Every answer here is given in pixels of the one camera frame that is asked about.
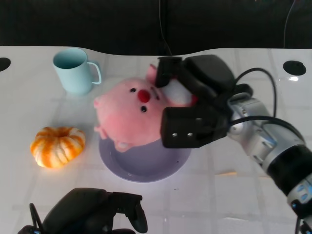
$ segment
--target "striped pumpkin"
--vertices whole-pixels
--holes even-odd
[[[78,156],[85,145],[82,130],[74,127],[45,127],[31,144],[30,150],[41,167],[59,168]]]

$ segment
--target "red nose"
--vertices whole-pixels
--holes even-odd
[[[137,93],[137,97],[140,100],[140,102],[146,103],[150,100],[151,95],[148,91],[141,89],[138,93]]]

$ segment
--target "white tabletop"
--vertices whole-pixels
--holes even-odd
[[[75,187],[103,188],[143,196],[149,234],[292,234],[295,215],[286,198],[245,155],[240,145],[224,138],[194,149],[183,168],[168,179],[132,183],[118,178],[103,164],[98,134],[93,132],[93,99],[119,81],[144,77],[157,57],[115,56],[87,50],[101,65],[104,82],[84,97],[63,90],[52,57],[63,47],[0,47],[0,57],[11,66],[0,72],[0,227],[16,234],[31,224],[28,204],[33,202],[43,220],[49,210]],[[275,77],[278,117],[297,127],[312,146],[312,51],[281,49],[215,49],[237,76],[262,67]],[[307,72],[290,81],[283,63],[298,60]],[[254,96],[273,108],[272,87],[265,74],[247,75],[244,82]],[[29,145],[45,126],[76,126],[86,133],[81,155],[58,170],[39,167]],[[237,175],[222,175],[237,172]],[[115,217],[114,228],[131,227],[125,216]]]

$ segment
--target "ceramic mug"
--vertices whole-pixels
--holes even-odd
[[[89,64],[98,72],[98,82],[92,82],[93,76]],[[84,95],[92,89],[92,84],[101,84],[102,76],[96,62],[88,61],[87,54],[78,48],[69,48],[57,53],[53,65],[63,88],[71,94]]]

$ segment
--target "black cable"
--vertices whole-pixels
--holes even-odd
[[[172,53],[171,53],[171,49],[165,39],[165,36],[164,36],[164,33],[162,31],[162,25],[161,25],[161,0],[159,0],[159,25],[160,25],[160,33],[161,33],[161,37],[163,39],[163,41],[165,42],[165,45],[166,47],[168,48],[168,51],[169,51],[169,55],[172,56]]]
[[[242,74],[240,74],[236,79],[235,79],[235,84],[237,84],[239,82],[240,79],[243,78],[243,76],[245,76],[246,74],[250,73],[250,72],[255,72],[255,71],[259,71],[259,72],[263,72],[265,73],[271,83],[272,83],[272,87],[273,87],[273,117],[276,117],[276,111],[277,111],[277,91],[276,91],[276,84],[275,84],[275,81],[274,81],[274,78],[273,76],[265,69],[263,68],[259,68],[259,67],[255,67],[255,68],[251,68],[251,69],[248,69],[247,71],[243,72]]]
[[[299,217],[297,217],[296,227],[294,229],[294,234],[299,234],[299,231],[300,231],[300,221],[301,221],[301,219]]]
[[[39,217],[39,215],[37,213],[37,210],[35,208],[35,205],[33,203],[30,203],[29,204],[29,209],[30,209],[31,219],[33,221],[33,226],[35,228],[37,228],[37,224],[38,224],[38,227],[39,227],[39,230],[40,230],[41,234],[44,234],[44,229],[43,229],[40,217]]]
[[[299,137],[303,142],[305,142],[301,133],[295,127],[293,127],[290,123],[288,123],[282,119],[272,117],[272,116],[248,116],[248,117],[233,120],[230,122],[230,125],[233,126],[233,125],[243,123],[243,122],[247,122],[247,121],[251,121],[251,120],[266,120],[269,123],[280,125],[284,128],[287,128],[288,130],[292,131],[294,134],[297,135],[297,137]]]
[[[286,28],[287,28],[288,18],[289,18],[290,14],[291,14],[291,11],[292,11],[293,6],[294,6],[295,3],[296,3],[296,0],[293,0],[292,6],[291,6],[291,8],[289,9],[289,12],[288,12],[288,14],[287,14],[286,21],[285,21],[285,26],[284,26],[284,40],[283,40],[283,48],[284,48],[284,49],[285,49],[285,46],[286,46]]]

